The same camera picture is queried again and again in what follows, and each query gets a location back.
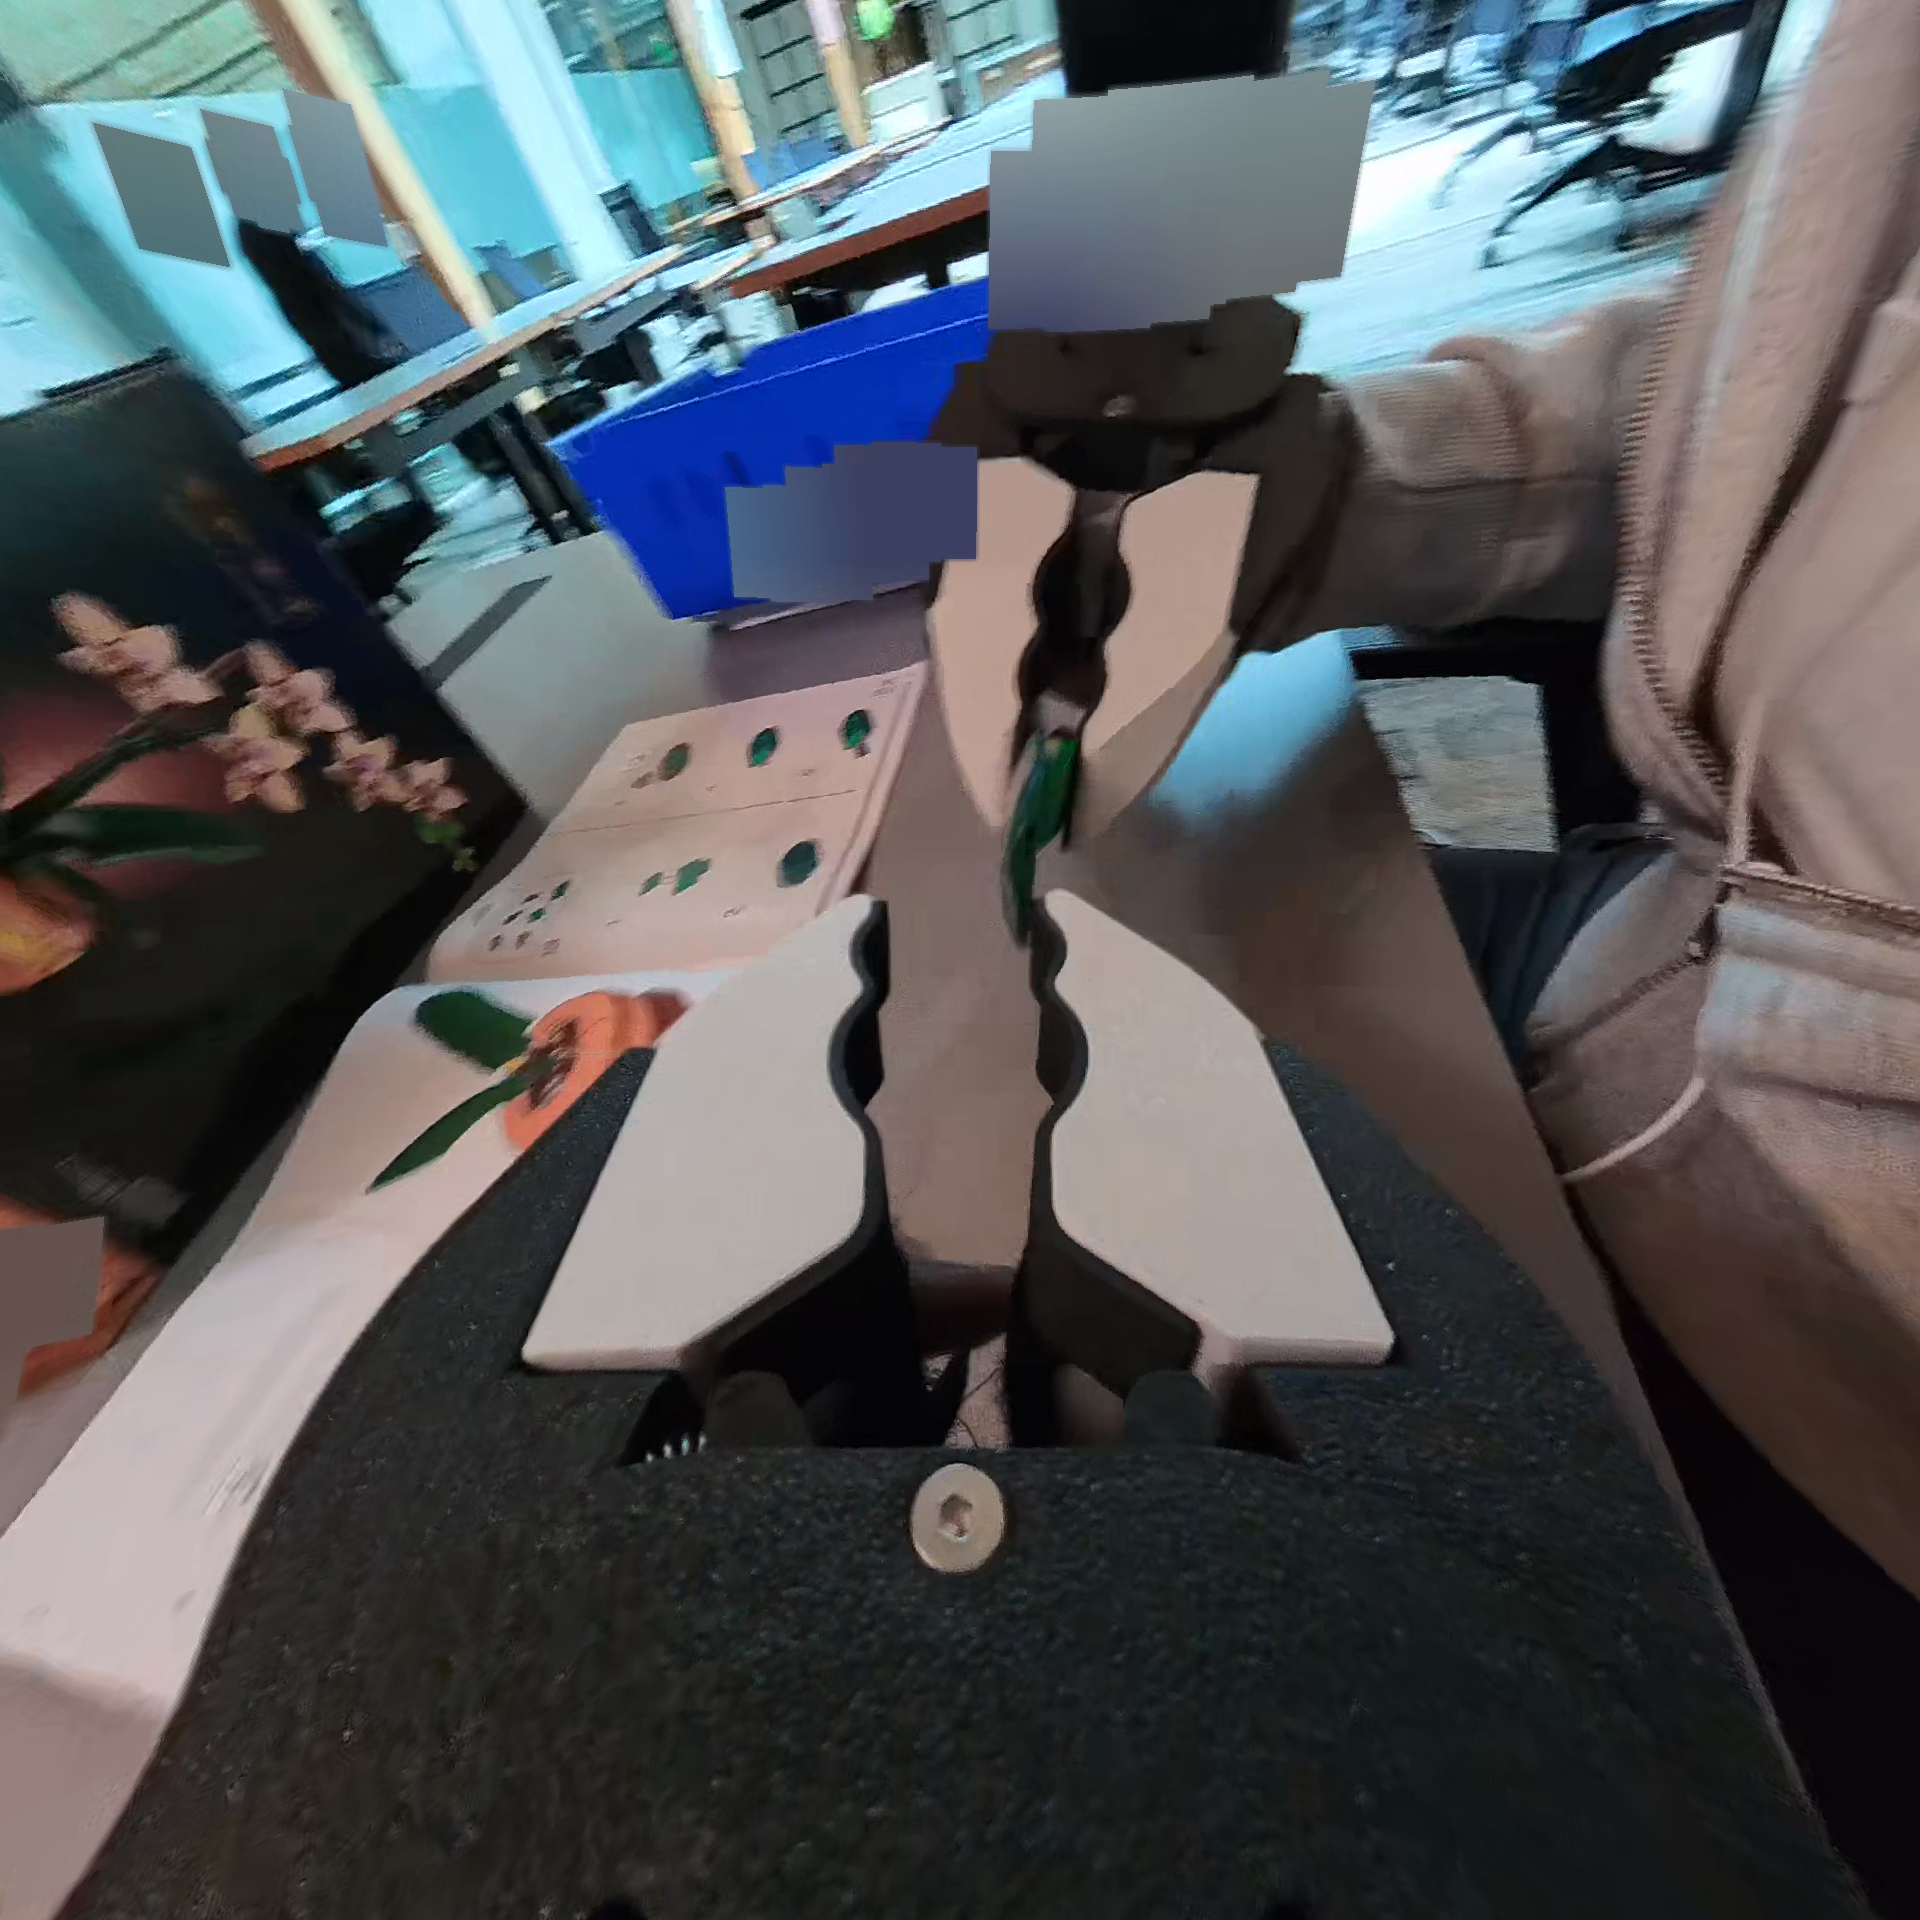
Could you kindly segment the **brown-topped office desk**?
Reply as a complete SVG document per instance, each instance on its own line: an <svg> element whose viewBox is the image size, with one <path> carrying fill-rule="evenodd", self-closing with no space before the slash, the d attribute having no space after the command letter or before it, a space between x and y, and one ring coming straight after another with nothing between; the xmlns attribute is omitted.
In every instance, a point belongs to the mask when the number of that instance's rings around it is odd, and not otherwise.
<svg viewBox="0 0 1920 1920"><path fill-rule="evenodd" d="M417 483L420 461L482 432L539 534L547 544L584 537L594 534L594 513L541 426L525 418L525 406L564 378L562 344L604 350L656 315L706 302L768 247L768 229L706 257L658 247L604 283L525 302L361 387L300 406L281 421L253 432L242 452L261 475L357 456L379 483L424 501Z"/></svg>
<svg viewBox="0 0 1920 1920"><path fill-rule="evenodd" d="M1023 153L1031 133L1031 115L999 120L981 115L941 129L919 153L859 185L848 202L848 212L819 235L760 250L751 266L727 275L715 297L871 297L906 278L946 285L957 260L975 260L989 247L993 153Z"/></svg>

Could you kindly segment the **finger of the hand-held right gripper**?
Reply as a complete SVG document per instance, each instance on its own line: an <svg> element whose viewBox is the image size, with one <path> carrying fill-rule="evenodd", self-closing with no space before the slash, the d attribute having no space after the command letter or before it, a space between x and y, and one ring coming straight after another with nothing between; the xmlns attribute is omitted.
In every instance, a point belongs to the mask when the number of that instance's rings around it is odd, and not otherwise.
<svg viewBox="0 0 1920 1920"><path fill-rule="evenodd" d="M946 748L986 828L1013 823L1032 703L1082 716L1102 691L1076 508L1076 492L1041 464L981 461L972 557L941 564L926 616Z"/></svg>
<svg viewBox="0 0 1920 1920"><path fill-rule="evenodd" d="M1123 611L1082 733L1074 844L1114 824L1173 766L1237 657L1233 597L1257 517L1249 475L1189 475L1119 517Z"/></svg>

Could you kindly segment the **green toy leaf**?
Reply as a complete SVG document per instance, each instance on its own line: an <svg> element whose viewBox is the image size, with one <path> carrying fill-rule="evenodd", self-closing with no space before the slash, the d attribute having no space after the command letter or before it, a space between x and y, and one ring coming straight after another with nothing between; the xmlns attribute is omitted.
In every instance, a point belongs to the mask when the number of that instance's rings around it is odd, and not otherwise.
<svg viewBox="0 0 1920 1920"><path fill-rule="evenodd" d="M999 835L999 907L1017 948L1031 948L1037 918L1037 866L1074 835L1085 722L1054 722L1013 748L1009 815Z"/></svg>

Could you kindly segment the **person's right forearm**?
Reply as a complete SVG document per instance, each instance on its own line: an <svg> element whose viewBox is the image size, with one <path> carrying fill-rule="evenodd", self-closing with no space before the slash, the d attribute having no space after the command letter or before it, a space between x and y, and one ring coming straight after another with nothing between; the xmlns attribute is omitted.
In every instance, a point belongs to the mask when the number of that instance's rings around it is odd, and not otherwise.
<svg viewBox="0 0 1920 1920"><path fill-rule="evenodd" d="M1531 331L1454 336L1351 383L1289 378L1266 421L1215 456L1261 476L1237 646L1604 622L1619 581L1625 444L1677 315L1667 283Z"/></svg>

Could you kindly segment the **building instruction booklet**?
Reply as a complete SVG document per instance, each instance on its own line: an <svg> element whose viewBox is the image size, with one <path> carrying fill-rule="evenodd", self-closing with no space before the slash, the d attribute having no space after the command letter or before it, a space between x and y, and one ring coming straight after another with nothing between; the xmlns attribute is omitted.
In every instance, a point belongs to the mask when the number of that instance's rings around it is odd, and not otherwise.
<svg viewBox="0 0 1920 1920"><path fill-rule="evenodd" d="M4 1523L4 1914L57 1914L300 1421L406 1269L675 997L839 907L926 667L646 716L348 1035L253 1218Z"/></svg>

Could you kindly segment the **grey desk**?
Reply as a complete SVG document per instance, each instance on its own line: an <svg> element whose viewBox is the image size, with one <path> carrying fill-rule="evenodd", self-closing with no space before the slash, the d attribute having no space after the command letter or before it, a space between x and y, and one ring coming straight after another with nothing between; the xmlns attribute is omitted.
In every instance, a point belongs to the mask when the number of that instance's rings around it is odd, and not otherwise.
<svg viewBox="0 0 1920 1920"><path fill-rule="evenodd" d="M621 724L910 664L926 616L897 593L706 635L670 622L594 534L420 581L395 637L553 815ZM1162 784L1088 853L1046 861L1046 884L1353 1090L1531 1278L1686 1497L1335 635L1243 661ZM1041 1111L1032 1004L937 699L915 716L869 885L896 907L875 1096L896 1219L933 1259L1009 1269Z"/></svg>

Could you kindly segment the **blue plastic bin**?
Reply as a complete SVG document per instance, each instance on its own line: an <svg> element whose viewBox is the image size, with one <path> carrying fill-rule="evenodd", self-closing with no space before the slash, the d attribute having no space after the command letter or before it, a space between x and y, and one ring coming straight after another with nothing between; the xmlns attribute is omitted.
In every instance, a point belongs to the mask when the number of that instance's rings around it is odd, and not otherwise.
<svg viewBox="0 0 1920 1920"><path fill-rule="evenodd" d="M957 368L986 349L989 283L962 278L670 378L553 452L658 611L710 622L741 607L727 495L829 464L842 444L926 439Z"/></svg>

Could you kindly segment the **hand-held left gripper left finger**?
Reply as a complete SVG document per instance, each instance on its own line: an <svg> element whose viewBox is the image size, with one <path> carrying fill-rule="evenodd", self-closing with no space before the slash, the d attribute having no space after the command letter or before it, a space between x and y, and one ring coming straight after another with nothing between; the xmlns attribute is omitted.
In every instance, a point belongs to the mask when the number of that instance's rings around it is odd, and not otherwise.
<svg viewBox="0 0 1920 1920"><path fill-rule="evenodd" d="M656 1045L521 1341L532 1374L706 1374L875 1219L848 1042L892 913L853 896L728 973Z"/></svg>

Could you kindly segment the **black orchid toy set box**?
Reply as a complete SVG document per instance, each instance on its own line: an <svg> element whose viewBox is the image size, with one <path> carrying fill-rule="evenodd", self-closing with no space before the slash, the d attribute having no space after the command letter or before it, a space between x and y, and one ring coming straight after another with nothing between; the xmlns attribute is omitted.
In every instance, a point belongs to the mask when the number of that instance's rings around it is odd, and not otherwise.
<svg viewBox="0 0 1920 1920"><path fill-rule="evenodd" d="M348 1024L525 815L160 350L0 432L4 1284L29 1226L94 1219L90 1327L147 1305Z"/></svg>

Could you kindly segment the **black office chair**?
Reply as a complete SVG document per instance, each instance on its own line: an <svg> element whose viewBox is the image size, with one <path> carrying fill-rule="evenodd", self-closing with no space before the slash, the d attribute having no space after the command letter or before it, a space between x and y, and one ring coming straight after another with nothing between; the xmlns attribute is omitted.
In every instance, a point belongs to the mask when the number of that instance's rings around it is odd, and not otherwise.
<svg viewBox="0 0 1920 1920"><path fill-rule="evenodd" d="M1617 247L1627 247L1646 197L1729 170L1785 12L1780 0L1536 5L1516 67L1528 102L1451 163L1433 208L1519 139L1549 170L1498 208L1476 266L1494 269L1510 229L1572 185L1619 208Z"/></svg>

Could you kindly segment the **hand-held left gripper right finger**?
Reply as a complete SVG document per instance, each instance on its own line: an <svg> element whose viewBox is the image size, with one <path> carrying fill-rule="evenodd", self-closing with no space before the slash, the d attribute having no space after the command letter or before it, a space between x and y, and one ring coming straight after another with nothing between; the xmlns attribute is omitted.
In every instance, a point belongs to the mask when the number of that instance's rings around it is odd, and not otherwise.
<svg viewBox="0 0 1920 1920"><path fill-rule="evenodd" d="M1261 1030L1046 889L1023 1327L1082 1374L1376 1367L1392 1329Z"/></svg>

